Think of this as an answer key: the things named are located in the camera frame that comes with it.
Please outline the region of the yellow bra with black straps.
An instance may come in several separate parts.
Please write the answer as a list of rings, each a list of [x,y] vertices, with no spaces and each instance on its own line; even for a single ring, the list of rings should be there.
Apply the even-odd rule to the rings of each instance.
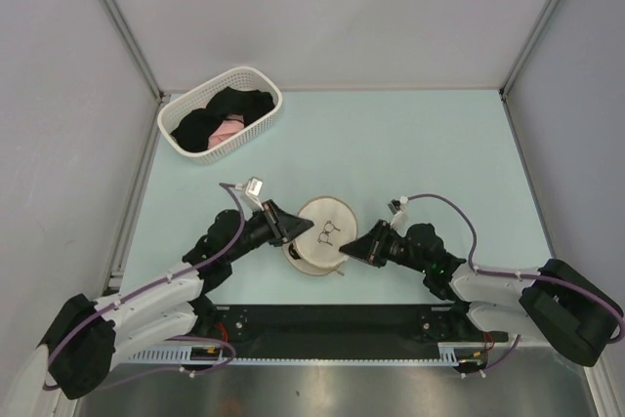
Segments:
[[[294,244],[291,243],[288,245],[288,249],[287,249],[289,256],[294,259],[294,260],[301,260],[301,256],[299,255],[299,253],[297,252],[296,248],[294,247]]]

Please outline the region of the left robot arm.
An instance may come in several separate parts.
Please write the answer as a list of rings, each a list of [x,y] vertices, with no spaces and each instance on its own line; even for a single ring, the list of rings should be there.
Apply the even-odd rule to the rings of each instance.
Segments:
[[[283,211],[272,200],[250,218],[239,208],[224,210],[161,277],[131,293],[71,297],[41,340],[56,387],[77,399],[95,390],[129,355],[175,336],[209,336],[216,316],[205,296],[231,275],[233,262],[264,244],[288,244],[312,227],[313,221]]]

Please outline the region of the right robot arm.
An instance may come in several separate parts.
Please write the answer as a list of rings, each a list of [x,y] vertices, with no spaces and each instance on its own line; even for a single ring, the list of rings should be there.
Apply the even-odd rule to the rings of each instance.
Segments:
[[[448,252],[430,224],[399,234],[385,221],[339,250],[376,268],[392,262],[420,272],[433,295],[462,306],[450,316],[451,330],[462,340],[506,332],[544,341],[592,367],[608,344],[624,337],[622,309],[557,259],[536,270],[486,270]]]

